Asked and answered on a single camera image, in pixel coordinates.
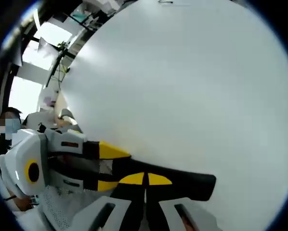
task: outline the yellow stripe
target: yellow stripe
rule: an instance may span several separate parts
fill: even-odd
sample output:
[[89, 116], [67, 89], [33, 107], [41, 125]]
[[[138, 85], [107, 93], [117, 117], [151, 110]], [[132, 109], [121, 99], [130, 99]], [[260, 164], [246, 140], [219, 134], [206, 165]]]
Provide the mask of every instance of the yellow stripe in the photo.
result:
[[167, 185], [172, 184], [168, 178], [153, 173], [148, 174], [149, 185]]
[[36, 164], [37, 164], [37, 160], [30, 159], [30, 160], [26, 163], [25, 168], [24, 168], [25, 178], [26, 178], [26, 180], [27, 180], [29, 183], [31, 183], [31, 184], [36, 183], [36, 182], [32, 182], [32, 181], [30, 180], [29, 174], [28, 174], [29, 167], [30, 167], [31, 164], [33, 164], [33, 163], [36, 163]]
[[117, 181], [110, 182], [110, 181], [98, 181], [98, 191], [107, 191], [110, 189], [115, 188], [118, 185]]
[[128, 152], [118, 147], [114, 147], [104, 141], [99, 142], [99, 159], [115, 159], [129, 156], [130, 154]]
[[132, 175], [126, 176], [125, 178], [121, 179], [119, 183], [142, 185], [143, 177], [144, 177], [144, 173], [140, 172], [140, 173], [136, 173], [136, 174], [132, 174]]

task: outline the perforated white panel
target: perforated white panel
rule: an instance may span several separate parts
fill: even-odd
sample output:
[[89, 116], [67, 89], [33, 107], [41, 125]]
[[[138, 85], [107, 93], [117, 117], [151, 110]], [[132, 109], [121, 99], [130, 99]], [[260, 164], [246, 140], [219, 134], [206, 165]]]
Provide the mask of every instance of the perforated white panel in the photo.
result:
[[109, 196], [112, 191], [95, 192], [90, 190], [71, 192], [47, 186], [39, 196], [40, 204], [48, 221], [56, 231], [64, 231], [72, 224], [74, 215], [97, 200], [99, 197]]

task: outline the white wall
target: white wall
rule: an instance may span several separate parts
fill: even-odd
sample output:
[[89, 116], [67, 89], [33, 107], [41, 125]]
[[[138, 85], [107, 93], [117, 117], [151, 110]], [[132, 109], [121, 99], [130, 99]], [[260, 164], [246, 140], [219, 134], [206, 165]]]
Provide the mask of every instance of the white wall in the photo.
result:
[[17, 76], [43, 85], [47, 82], [49, 74], [50, 72], [45, 69], [23, 62]]
[[214, 174], [201, 205], [224, 231], [265, 230], [288, 196], [288, 56], [238, 4], [140, 0], [84, 45], [62, 91], [89, 139]]
[[63, 23], [55, 18], [50, 18], [48, 22], [70, 32], [73, 36], [76, 35], [83, 28], [76, 21], [69, 17]]

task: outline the window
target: window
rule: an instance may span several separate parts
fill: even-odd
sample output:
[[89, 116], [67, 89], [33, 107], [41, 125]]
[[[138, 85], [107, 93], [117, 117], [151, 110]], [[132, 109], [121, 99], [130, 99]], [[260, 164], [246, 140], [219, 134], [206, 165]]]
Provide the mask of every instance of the window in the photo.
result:
[[38, 42], [29, 42], [22, 56], [23, 62], [33, 64], [45, 70], [49, 70], [57, 55], [49, 52], [38, 52], [38, 45]]
[[22, 112], [21, 118], [25, 119], [28, 114], [37, 111], [41, 88], [42, 85], [39, 83], [14, 77], [10, 91], [9, 107], [19, 109]]
[[40, 39], [43, 37], [49, 44], [57, 46], [61, 42], [67, 42], [72, 34], [57, 25], [45, 22], [41, 28], [34, 35], [35, 38]]

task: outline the dark hair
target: dark hair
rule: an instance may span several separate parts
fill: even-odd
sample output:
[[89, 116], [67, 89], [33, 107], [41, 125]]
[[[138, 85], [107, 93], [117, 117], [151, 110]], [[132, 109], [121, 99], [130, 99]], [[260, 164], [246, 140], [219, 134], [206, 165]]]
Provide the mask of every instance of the dark hair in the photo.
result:
[[19, 111], [18, 109], [14, 108], [14, 107], [7, 107], [6, 109], [4, 109], [4, 110], [2, 111], [2, 114], [3, 114], [3, 113], [6, 113], [6, 112], [12, 112], [12, 113], [14, 113], [14, 114], [19, 118], [19, 120], [20, 120], [20, 122], [21, 122], [21, 117], [20, 117], [20, 114], [22, 114], [21, 111]]

